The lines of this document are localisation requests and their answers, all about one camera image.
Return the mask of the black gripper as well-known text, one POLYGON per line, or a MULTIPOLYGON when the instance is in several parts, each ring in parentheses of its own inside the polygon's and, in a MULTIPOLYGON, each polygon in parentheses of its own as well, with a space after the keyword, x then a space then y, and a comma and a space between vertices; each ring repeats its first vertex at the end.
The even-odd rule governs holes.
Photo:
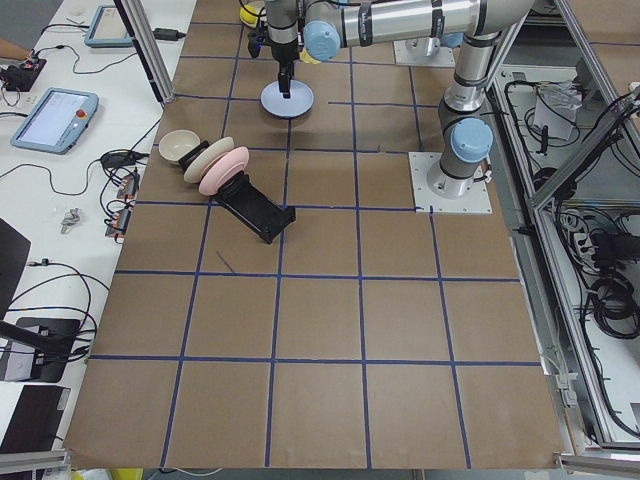
POLYGON ((272 57, 279 63, 278 88, 285 98, 291 98, 291 75, 295 74, 295 62, 299 59, 299 45, 297 41, 286 44, 271 42, 272 57))

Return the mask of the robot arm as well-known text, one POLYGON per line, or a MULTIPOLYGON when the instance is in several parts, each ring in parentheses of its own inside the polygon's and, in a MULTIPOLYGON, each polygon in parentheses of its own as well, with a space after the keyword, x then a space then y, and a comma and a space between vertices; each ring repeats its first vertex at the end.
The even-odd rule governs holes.
POLYGON ((342 48, 369 47, 414 38, 463 35, 453 81, 441 101, 440 119, 471 116, 485 100, 490 67, 504 31, 526 18, 531 1, 266 1, 250 32, 256 58, 266 46, 279 64, 276 85, 290 96, 294 62, 305 51, 320 62, 342 48))

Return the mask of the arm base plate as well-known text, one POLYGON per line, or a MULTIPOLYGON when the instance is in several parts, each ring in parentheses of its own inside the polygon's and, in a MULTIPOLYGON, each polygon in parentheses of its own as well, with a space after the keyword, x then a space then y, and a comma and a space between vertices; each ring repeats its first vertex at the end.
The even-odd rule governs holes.
POLYGON ((440 167, 440 152, 408 154, 415 210, 418 213, 489 215, 492 206, 478 166, 468 179, 448 177, 440 167))
POLYGON ((414 38, 393 42, 395 63, 404 66, 454 68, 451 48, 443 46, 437 38, 414 38))

